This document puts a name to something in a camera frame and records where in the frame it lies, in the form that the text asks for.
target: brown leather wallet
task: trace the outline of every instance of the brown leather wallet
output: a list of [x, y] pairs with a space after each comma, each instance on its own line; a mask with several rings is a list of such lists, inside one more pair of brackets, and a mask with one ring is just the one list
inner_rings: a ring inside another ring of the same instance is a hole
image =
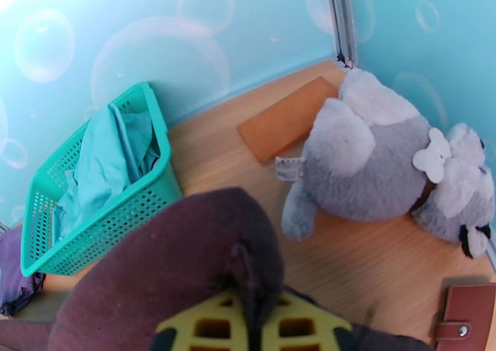
[[494, 283], [449, 287], [436, 351], [485, 351], [495, 299]]

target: plastic basket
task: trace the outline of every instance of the plastic basket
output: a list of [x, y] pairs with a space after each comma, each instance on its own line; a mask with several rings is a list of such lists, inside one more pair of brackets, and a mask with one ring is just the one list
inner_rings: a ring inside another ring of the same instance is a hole
[[122, 113], [149, 111], [154, 132], [152, 147], [160, 154], [158, 163], [54, 245], [52, 211], [67, 190], [64, 172], [76, 167], [88, 123], [78, 129], [39, 168], [31, 183], [21, 240], [20, 266], [24, 276], [35, 272], [74, 275], [101, 258], [132, 229], [182, 197], [171, 166], [166, 123], [149, 84], [136, 84], [113, 104]]

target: light blue wall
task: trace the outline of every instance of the light blue wall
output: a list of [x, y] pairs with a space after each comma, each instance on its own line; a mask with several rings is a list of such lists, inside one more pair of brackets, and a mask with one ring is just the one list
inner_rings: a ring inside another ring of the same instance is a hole
[[101, 105], [151, 81], [169, 124], [335, 56], [327, 0], [0, 0], [0, 221]]
[[443, 131], [484, 140], [496, 170], [496, 0], [352, 0], [358, 65]]

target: fabric tag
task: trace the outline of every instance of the fabric tag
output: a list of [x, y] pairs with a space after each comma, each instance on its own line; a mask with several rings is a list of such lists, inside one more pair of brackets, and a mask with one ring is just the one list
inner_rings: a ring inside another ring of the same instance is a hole
[[445, 162], [451, 157], [450, 143], [437, 128], [429, 131], [430, 143], [414, 155], [414, 166], [424, 172], [430, 182], [439, 184], [445, 176]]
[[295, 182], [303, 178], [305, 158], [275, 158], [275, 172], [280, 181]]

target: wallet strap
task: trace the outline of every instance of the wallet strap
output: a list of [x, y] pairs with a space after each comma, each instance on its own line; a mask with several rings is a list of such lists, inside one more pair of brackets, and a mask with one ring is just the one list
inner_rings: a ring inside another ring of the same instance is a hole
[[442, 340], [465, 340], [472, 332], [469, 322], [465, 321], [444, 321], [437, 325], [435, 339]]

